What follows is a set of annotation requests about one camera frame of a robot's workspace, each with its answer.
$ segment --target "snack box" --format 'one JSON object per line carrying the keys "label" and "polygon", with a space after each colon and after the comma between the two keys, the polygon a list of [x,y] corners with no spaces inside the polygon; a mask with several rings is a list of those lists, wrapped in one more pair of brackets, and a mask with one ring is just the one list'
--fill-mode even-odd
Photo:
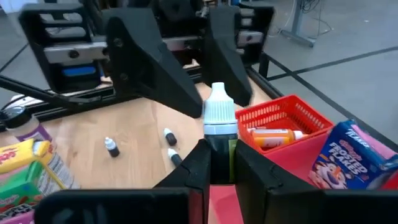
{"label": "snack box", "polygon": [[397,154],[386,158],[355,127],[348,120],[330,133],[309,174],[319,188],[379,189],[398,169]]}
{"label": "snack box", "polygon": [[0,221],[31,211],[53,192],[79,188],[49,141],[0,148]]}

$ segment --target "wooden table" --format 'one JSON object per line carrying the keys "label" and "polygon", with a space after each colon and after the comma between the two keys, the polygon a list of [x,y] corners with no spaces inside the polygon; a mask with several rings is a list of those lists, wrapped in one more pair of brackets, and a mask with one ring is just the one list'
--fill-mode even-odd
{"label": "wooden table", "polygon": [[[254,82],[251,85],[252,104],[270,100]],[[207,99],[211,88],[203,83],[196,86]],[[167,156],[164,128],[173,131],[178,141],[175,148],[182,158],[203,137],[201,119],[145,98],[48,121],[44,126],[57,143],[58,153],[86,189],[151,188],[174,169]],[[116,141],[121,151],[117,158],[108,154],[106,136]],[[1,133],[0,139],[1,146],[17,142],[8,133]],[[215,220],[210,209],[209,223]]]}

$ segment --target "red surface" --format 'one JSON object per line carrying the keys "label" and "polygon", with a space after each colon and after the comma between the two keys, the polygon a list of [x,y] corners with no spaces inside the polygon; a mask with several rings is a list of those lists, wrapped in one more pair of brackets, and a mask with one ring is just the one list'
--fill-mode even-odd
{"label": "red surface", "polygon": [[[328,135],[329,133],[322,133],[314,137],[295,141],[279,150],[269,151],[264,156],[291,174],[313,185],[308,178],[308,174]],[[215,206],[219,224],[243,224],[234,186],[211,186],[210,196]]]}
{"label": "red surface", "polygon": [[269,129],[300,130],[308,136],[314,137],[333,127],[333,123],[315,111],[310,105],[296,95],[284,96],[260,105],[252,106],[235,113],[238,119],[240,138],[261,154],[277,151],[290,144],[285,144],[270,150],[261,149],[247,128],[265,126]]}

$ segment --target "dropper bottle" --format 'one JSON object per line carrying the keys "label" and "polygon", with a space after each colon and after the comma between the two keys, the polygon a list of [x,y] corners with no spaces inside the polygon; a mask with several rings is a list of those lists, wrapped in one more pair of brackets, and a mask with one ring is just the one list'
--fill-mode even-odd
{"label": "dropper bottle", "polygon": [[234,100],[229,97],[224,83],[211,84],[211,95],[205,100],[203,130],[211,145],[211,184],[233,184],[234,155],[238,140],[238,121]]}

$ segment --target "gray floor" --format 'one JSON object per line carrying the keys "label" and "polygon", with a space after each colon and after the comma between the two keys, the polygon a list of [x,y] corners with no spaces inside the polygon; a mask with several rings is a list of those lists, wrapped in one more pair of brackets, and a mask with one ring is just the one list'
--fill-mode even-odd
{"label": "gray floor", "polygon": [[[314,48],[295,43],[281,35],[278,28],[290,29],[292,19],[285,26],[294,0],[269,0],[275,4],[272,29],[265,52],[291,71],[313,67],[343,58],[398,46],[398,1],[396,0],[323,0],[322,20],[333,30],[318,37]],[[303,18],[302,33],[315,36],[318,33],[320,7]],[[25,39],[13,32],[12,23],[0,15],[0,68],[25,44]],[[320,32],[329,29],[321,23]],[[398,100],[394,90],[398,82],[398,52],[392,50],[331,67],[299,74],[309,84],[320,90],[334,102],[355,114],[368,125],[398,143],[396,127]],[[3,75],[48,88],[35,58],[26,48],[4,71]],[[270,64],[269,76],[285,73]],[[283,94],[296,94],[334,122],[346,119],[344,115],[323,101],[292,77],[284,77],[271,83]],[[13,93],[0,90],[0,105]]]}

